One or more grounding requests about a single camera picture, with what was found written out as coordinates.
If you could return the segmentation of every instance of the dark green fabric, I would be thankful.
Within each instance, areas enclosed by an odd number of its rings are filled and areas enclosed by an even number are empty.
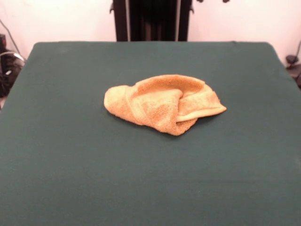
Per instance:
[[[228,110],[180,137],[105,110],[167,73]],[[0,114],[0,225],[300,226],[301,92],[266,43],[39,43]]]

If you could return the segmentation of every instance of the crumpled towel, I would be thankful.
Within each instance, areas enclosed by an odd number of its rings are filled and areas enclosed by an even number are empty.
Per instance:
[[[177,74],[112,87],[105,93],[104,106],[124,120],[175,136],[187,131],[198,118],[227,110],[204,81]]]

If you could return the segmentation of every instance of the white wall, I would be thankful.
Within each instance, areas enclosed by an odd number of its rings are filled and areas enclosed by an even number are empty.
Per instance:
[[[21,53],[39,41],[116,41],[112,0],[0,0],[0,18]],[[6,33],[0,25],[0,32]],[[7,36],[8,47],[13,48]]]
[[[26,57],[34,43],[115,41],[112,0],[0,0],[0,18]],[[190,41],[267,41],[284,62],[301,39],[301,0],[193,1]]]
[[[193,7],[190,41],[267,41],[282,62],[286,55],[296,54],[301,0],[194,0]]]

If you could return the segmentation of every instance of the orange towel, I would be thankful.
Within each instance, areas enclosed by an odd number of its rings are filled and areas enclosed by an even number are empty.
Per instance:
[[[204,81],[183,75],[160,75],[134,86],[112,87],[105,93],[104,106],[124,120],[175,136],[198,118],[227,109]]]

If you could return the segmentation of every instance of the towel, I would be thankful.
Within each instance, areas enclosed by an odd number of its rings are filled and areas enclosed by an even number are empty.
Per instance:
[[[204,81],[177,74],[112,87],[105,93],[104,106],[124,120],[175,136],[187,131],[198,118],[227,109]]]

